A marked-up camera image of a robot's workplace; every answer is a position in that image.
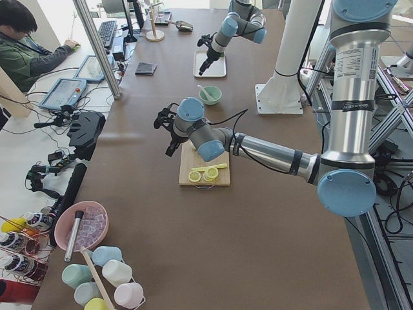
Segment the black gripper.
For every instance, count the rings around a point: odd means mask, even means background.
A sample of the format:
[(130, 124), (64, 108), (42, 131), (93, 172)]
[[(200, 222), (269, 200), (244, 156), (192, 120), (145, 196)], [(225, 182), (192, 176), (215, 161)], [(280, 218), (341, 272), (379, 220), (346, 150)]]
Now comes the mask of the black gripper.
[(199, 69), (199, 75), (202, 76), (204, 72), (211, 66), (214, 61), (217, 61), (223, 54), (223, 47), (215, 40), (214, 35), (202, 35), (197, 42), (197, 46), (205, 45), (208, 47), (206, 56), (207, 59), (203, 62)]
[(171, 133), (171, 142), (167, 147), (165, 154), (172, 157), (175, 151), (179, 148), (180, 144), (187, 141), (187, 137), (181, 137), (174, 131), (174, 120), (177, 116), (176, 112), (172, 111), (173, 106), (177, 106), (177, 103), (171, 103), (167, 107), (163, 108), (158, 112), (156, 119), (154, 120), (154, 128), (159, 129), (160, 127), (165, 128), (169, 133)]

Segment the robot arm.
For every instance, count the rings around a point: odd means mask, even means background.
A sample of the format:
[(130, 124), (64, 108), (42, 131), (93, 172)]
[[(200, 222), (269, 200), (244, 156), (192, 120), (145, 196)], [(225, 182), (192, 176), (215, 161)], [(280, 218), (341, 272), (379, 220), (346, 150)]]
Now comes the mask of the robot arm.
[(267, 34), (265, 15), (252, 1), (230, 1), (228, 14), (221, 28), (213, 33), (201, 36), (197, 46), (208, 47), (206, 59), (199, 69), (199, 75), (204, 72), (221, 56), (233, 37), (244, 37), (254, 43), (261, 44)]
[[(296, 90), (299, 73), (319, 21), (324, 1), (291, 1), (273, 76), (258, 85), (256, 103), (267, 114), (293, 114), (301, 108)], [(317, 185), (318, 198), (328, 211), (355, 217), (370, 210), (376, 200), (373, 182), (375, 160), (369, 153), (374, 115), (380, 44), (390, 36), (392, 9), (397, 1), (332, 1), (327, 47), (335, 48), (334, 84), (330, 106), (327, 149), (307, 154), (232, 129), (213, 125), (197, 98), (171, 103), (157, 115), (154, 128), (164, 127), (172, 141), (172, 156), (181, 143), (192, 142), (205, 162), (227, 151), (250, 158), (283, 174), (304, 178)], [(228, 14), (216, 34), (203, 36), (206, 45), (203, 74), (224, 53), (231, 39), (244, 37), (262, 43), (267, 30), (265, 16), (252, 1), (230, 1)]]

